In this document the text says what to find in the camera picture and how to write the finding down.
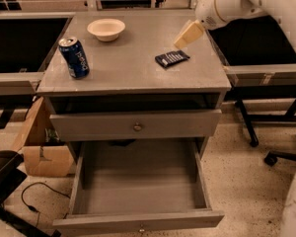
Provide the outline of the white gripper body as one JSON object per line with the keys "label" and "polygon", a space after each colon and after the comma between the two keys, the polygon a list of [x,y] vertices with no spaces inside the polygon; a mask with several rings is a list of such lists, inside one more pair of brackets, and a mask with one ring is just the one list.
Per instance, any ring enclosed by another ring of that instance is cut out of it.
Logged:
{"label": "white gripper body", "polygon": [[221,14],[219,1],[197,0],[195,17],[207,30],[215,30],[228,24]]}

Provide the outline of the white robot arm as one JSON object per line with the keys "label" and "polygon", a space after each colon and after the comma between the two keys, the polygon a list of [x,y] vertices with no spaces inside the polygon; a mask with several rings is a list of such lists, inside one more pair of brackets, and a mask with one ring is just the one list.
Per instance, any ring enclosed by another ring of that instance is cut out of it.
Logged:
{"label": "white robot arm", "polygon": [[[238,19],[271,16],[296,52],[296,0],[197,0],[195,20],[185,24],[174,41],[178,49],[194,42],[207,30],[215,30]],[[296,155],[270,151],[264,162],[272,166],[278,158],[296,161]],[[283,209],[279,237],[296,237],[296,173]]]}

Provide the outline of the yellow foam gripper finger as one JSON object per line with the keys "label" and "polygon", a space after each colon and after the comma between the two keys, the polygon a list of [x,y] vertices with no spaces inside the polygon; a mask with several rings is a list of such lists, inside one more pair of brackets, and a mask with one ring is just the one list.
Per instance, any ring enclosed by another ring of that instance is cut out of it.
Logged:
{"label": "yellow foam gripper finger", "polygon": [[174,46],[178,49],[182,49],[190,43],[198,40],[203,34],[204,27],[198,20],[188,20],[177,35],[174,41]]}

